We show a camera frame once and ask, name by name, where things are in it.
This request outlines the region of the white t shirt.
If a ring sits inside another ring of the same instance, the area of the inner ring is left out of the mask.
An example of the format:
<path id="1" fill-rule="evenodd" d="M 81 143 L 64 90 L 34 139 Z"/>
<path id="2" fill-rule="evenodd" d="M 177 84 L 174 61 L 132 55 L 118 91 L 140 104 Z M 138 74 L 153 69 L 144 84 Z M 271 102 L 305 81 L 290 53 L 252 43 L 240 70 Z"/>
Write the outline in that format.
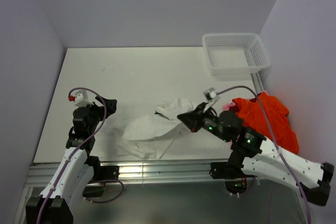
<path id="1" fill-rule="evenodd" d="M 152 114 L 144 115 L 128 123 L 124 130 L 115 131 L 117 155 L 135 156 L 141 159 L 160 159 L 172 143 L 190 130 L 177 118 L 191 112 L 198 104 L 185 98 L 164 101 Z"/>

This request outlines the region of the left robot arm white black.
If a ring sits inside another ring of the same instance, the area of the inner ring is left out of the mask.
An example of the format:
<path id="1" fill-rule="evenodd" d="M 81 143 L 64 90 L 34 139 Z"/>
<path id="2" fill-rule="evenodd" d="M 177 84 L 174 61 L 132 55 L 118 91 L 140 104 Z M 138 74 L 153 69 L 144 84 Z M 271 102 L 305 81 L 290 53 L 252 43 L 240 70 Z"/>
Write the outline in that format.
<path id="1" fill-rule="evenodd" d="M 39 196 L 28 199 L 25 207 L 27 223 L 73 223 L 72 212 L 85 187 L 102 176 L 99 158 L 90 153 L 95 134 L 116 112 L 117 100 L 96 96 L 95 100 L 101 103 L 97 105 L 88 101 L 85 90 L 69 95 L 68 99 L 76 109 L 65 153 L 44 190 Z"/>

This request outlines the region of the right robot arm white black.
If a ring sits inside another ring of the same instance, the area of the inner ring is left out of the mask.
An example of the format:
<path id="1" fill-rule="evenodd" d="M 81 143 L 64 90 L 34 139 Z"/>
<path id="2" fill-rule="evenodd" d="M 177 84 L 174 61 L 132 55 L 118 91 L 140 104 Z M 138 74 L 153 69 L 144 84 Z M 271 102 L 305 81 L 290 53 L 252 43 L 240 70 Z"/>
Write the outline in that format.
<path id="1" fill-rule="evenodd" d="M 177 118 L 193 133 L 204 129 L 226 143 L 231 142 L 228 160 L 211 163 L 209 174 L 213 179 L 259 176 L 297 191 L 309 203 L 327 204 L 334 172 L 332 164 L 311 162 L 276 147 L 266 136 L 245 127 L 233 111 L 217 115 L 214 109 L 205 107 L 203 102 Z"/>

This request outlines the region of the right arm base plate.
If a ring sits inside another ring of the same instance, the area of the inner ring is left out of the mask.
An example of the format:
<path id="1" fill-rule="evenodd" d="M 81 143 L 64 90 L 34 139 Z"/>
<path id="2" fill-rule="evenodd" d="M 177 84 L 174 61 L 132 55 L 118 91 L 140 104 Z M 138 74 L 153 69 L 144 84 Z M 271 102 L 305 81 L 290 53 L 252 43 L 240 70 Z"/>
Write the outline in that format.
<path id="1" fill-rule="evenodd" d="M 243 172 L 243 164 L 233 164 L 230 162 L 211 162 L 209 175 L 212 179 L 239 179 L 253 178 L 256 175 Z"/>

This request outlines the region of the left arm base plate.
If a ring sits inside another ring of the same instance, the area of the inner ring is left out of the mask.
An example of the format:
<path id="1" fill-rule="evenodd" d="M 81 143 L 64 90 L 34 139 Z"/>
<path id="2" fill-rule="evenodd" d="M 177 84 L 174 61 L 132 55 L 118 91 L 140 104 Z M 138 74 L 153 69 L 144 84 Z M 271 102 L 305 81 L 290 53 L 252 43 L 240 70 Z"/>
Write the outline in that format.
<path id="1" fill-rule="evenodd" d="M 90 182 L 97 182 L 101 180 L 118 180 L 119 166 L 100 166 L 94 169 L 93 178 Z"/>

